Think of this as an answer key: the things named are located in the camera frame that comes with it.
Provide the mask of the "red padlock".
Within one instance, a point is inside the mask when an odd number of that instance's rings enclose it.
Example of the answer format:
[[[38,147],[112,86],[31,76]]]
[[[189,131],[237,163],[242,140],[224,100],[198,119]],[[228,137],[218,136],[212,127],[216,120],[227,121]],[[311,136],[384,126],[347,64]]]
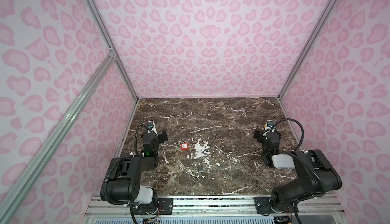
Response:
[[[182,143],[180,146],[182,151],[189,150],[190,148],[188,143]]]

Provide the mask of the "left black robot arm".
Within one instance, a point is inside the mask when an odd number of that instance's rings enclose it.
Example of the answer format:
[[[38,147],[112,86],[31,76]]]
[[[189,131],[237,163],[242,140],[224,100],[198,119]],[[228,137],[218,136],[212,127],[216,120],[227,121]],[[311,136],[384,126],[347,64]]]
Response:
[[[141,173],[153,171],[159,164],[159,145],[167,141],[167,132],[142,135],[143,155],[113,158],[101,187],[100,197],[112,205],[151,205],[157,208],[157,193],[141,185]]]

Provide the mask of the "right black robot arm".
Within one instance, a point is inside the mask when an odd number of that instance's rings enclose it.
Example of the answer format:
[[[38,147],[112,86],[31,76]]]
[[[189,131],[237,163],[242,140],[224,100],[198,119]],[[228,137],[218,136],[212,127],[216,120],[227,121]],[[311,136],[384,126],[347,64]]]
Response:
[[[264,209],[281,213],[295,203],[341,189],[341,177],[321,150],[281,152],[281,134],[277,130],[256,130],[253,137],[262,144],[265,166],[295,170],[297,174],[293,181],[272,190]]]

